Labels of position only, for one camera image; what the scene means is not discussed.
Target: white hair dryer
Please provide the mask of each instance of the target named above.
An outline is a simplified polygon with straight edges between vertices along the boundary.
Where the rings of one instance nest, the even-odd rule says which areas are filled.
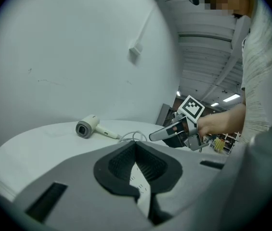
[[[91,134],[94,132],[94,130],[98,131],[99,133],[106,135],[110,138],[114,139],[120,139],[121,136],[119,136],[116,133],[113,133],[99,125],[99,118],[95,115],[89,115],[86,118],[79,121],[76,125],[76,133],[87,139],[91,136]]]

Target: person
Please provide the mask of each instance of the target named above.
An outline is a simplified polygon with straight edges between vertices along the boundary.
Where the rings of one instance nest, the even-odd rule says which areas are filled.
[[[248,143],[269,129],[258,89],[272,71],[272,12],[264,0],[205,0],[211,9],[233,11],[235,17],[251,18],[250,32],[242,43],[242,103],[234,108],[198,119],[198,132],[206,134],[241,132],[240,142]]]

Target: white table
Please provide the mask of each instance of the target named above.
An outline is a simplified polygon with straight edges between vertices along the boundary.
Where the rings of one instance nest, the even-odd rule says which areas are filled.
[[[28,184],[62,161],[118,142],[97,132],[89,139],[83,139],[76,134],[76,124],[69,122],[35,128],[3,144],[0,147],[0,194],[12,201]],[[147,138],[150,133],[162,128],[154,124],[119,120],[101,121],[100,124],[120,135],[139,130]],[[163,141],[155,143],[166,146]]]

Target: white wall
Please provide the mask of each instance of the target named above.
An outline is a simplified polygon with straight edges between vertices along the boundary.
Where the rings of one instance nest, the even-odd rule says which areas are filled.
[[[182,64],[175,27],[159,9],[142,55],[130,56],[154,2],[8,0],[0,11],[0,146],[88,114],[155,123],[162,103],[173,105]]]

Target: ceiling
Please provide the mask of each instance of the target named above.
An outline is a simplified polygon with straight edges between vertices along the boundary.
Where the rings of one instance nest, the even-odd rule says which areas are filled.
[[[241,97],[230,102],[223,100],[241,94],[242,41],[246,37],[250,19],[225,15],[188,0],[165,0],[179,35],[184,56],[180,88],[182,97],[192,95],[208,106],[223,111],[241,102]]]

